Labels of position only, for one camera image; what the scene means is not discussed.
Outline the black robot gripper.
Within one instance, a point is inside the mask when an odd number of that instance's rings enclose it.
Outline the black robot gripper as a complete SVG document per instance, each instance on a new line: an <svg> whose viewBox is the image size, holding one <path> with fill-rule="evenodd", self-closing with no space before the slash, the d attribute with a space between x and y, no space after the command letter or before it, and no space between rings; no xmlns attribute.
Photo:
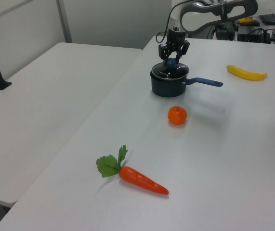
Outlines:
<svg viewBox="0 0 275 231"><path fill-rule="evenodd" d="M170 51L170 44L177 45L176 47L176 57L175 61L176 64L179 63L180 58L183 55L186 55L188 48L190 46L189 41L185 40L186 32L180 30L179 28L174 29L168 29L168 35L167 35L167 44L160 44L158 46L158 55L162 59L163 66L167 66L168 58L171 54Z"/></svg>

